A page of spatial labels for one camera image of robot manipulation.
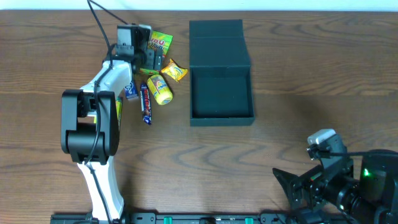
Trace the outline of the black gift box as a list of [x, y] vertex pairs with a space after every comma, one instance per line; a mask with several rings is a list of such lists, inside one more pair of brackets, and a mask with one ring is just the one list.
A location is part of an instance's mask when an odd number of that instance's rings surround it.
[[255, 120], [251, 59], [243, 22], [189, 23], [191, 126], [250, 126]]

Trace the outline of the yellow Mentos bottle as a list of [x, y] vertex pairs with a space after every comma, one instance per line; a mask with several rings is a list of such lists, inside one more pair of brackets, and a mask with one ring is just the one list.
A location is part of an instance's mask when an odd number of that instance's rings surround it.
[[163, 76], [152, 75], [147, 80], [147, 86], [159, 105], [166, 105], [173, 99], [173, 94]]

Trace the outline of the green Pretz snack box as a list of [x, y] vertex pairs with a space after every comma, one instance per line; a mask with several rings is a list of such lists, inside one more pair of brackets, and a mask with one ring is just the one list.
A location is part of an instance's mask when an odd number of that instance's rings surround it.
[[[120, 132], [120, 130], [121, 130], [122, 110], [123, 110], [123, 97], [118, 96], [116, 98], [115, 105], [116, 105], [116, 116], [117, 116], [117, 119], [118, 119], [118, 130]], [[101, 119], [105, 119], [105, 118], [107, 118], [107, 113], [106, 112], [104, 113], [104, 115], [101, 115]], [[97, 116], [96, 115], [94, 115], [93, 123], [97, 124]]]

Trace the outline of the green Haribo gummy bag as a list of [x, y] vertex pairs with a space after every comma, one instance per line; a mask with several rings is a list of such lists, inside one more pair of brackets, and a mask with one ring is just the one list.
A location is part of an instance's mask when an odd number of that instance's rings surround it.
[[140, 67], [139, 72], [146, 75], [159, 75], [172, 40], [173, 36], [170, 34], [153, 31], [144, 51], [146, 62]]

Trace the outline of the dark blue chocolate bar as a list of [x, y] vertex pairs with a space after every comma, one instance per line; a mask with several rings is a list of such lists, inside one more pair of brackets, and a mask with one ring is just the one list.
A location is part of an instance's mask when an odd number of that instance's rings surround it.
[[150, 93], [148, 86], [146, 85], [145, 82], [142, 82], [140, 85], [140, 97], [141, 97], [142, 119], [146, 124], [151, 125], [152, 111], [150, 103]]

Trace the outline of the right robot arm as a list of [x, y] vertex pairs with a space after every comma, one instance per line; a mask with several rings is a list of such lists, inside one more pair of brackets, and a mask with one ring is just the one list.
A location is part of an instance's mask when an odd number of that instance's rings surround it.
[[397, 223], [397, 153], [386, 149], [348, 152], [341, 136], [334, 134], [307, 147], [320, 164], [295, 174], [274, 168], [296, 223], [333, 223], [323, 213], [334, 205], [344, 223]]

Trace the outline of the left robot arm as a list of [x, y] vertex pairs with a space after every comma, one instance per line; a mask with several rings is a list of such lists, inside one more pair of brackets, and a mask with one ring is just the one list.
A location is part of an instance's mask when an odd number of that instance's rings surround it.
[[52, 215], [51, 223], [129, 223], [114, 168], [121, 126], [118, 96], [146, 65], [159, 67], [162, 58], [148, 48], [151, 26], [122, 24], [117, 42], [108, 47], [98, 74], [77, 90], [62, 94], [61, 147], [83, 173], [92, 211]]

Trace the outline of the small orange candy packet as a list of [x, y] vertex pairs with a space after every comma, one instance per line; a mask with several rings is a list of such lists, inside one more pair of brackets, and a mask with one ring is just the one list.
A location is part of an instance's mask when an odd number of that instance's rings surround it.
[[160, 71], [162, 74], [166, 74], [173, 78], [176, 82], [179, 82], [187, 73], [186, 68], [180, 67], [172, 58], [170, 62]]

